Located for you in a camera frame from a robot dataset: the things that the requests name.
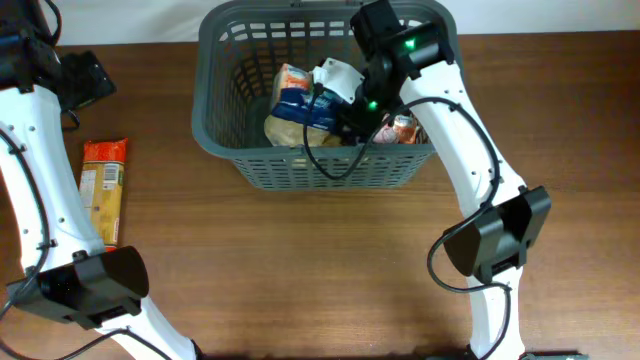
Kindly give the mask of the tissue multipack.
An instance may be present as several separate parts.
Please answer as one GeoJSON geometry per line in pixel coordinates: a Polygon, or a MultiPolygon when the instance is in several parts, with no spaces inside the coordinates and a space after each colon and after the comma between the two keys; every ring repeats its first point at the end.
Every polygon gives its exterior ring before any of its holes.
{"type": "Polygon", "coordinates": [[[283,64],[274,80],[269,115],[312,127],[312,92],[312,71],[283,64]]]}

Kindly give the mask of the beige plastic bag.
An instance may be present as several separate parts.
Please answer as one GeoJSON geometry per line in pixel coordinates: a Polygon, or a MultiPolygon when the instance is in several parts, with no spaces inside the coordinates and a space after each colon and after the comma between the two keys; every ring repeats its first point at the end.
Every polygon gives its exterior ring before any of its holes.
{"type": "MultiPolygon", "coordinates": [[[[304,144],[303,125],[269,115],[264,122],[264,132],[273,146],[296,147],[304,144]]],[[[307,128],[310,147],[335,147],[342,145],[342,139],[328,131],[307,128]]]]}

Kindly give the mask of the orange spaghetti packet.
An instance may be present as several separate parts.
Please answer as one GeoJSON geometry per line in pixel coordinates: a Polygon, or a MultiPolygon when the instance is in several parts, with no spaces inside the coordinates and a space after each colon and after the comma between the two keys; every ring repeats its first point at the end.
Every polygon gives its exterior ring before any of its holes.
{"type": "Polygon", "coordinates": [[[84,144],[79,193],[106,251],[118,247],[128,139],[84,144]]]}

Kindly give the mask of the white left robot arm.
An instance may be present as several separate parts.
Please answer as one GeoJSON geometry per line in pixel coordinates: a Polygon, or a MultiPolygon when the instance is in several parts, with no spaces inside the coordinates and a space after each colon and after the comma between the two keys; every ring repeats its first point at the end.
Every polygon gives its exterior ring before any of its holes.
{"type": "Polygon", "coordinates": [[[59,56],[50,1],[1,5],[1,173],[19,226],[25,275],[9,307],[74,323],[113,339],[137,359],[202,353],[152,302],[139,252],[110,250],[91,224],[63,142],[63,116],[113,94],[91,52],[59,56]]]}

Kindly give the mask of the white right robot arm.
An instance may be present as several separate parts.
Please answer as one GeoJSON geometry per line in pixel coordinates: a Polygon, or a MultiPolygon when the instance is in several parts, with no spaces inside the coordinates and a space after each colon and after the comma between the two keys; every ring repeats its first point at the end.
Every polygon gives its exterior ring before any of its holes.
{"type": "Polygon", "coordinates": [[[402,114],[415,117],[463,216],[430,248],[428,273],[441,288],[469,295],[470,357],[522,359],[518,287],[551,198],[542,186],[529,188],[498,150],[466,91],[453,20],[445,10],[431,12],[430,20],[409,27],[388,1],[361,6],[350,28],[365,70],[317,76],[314,91],[342,97],[339,119],[368,138],[402,114]]]}

